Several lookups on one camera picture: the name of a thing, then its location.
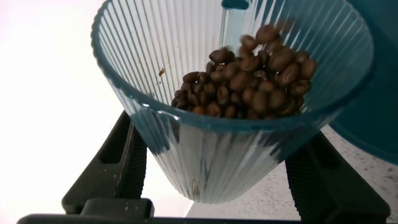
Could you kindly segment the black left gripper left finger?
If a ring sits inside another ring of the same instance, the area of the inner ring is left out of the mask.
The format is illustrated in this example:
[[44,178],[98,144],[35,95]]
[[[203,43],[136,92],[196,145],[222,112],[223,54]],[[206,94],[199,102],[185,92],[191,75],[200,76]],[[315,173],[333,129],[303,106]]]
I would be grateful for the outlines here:
[[67,214],[79,214],[93,198],[140,199],[146,177],[147,146],[122,112],[108,137],[62,198]]

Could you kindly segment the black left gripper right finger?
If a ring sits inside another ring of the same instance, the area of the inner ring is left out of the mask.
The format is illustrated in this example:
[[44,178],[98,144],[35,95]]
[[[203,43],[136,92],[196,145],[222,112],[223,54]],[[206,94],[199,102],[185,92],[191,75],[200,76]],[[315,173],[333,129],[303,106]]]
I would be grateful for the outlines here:
[[387,202],[319,132],[286,161],[295,207],[304,223],[385,223]]

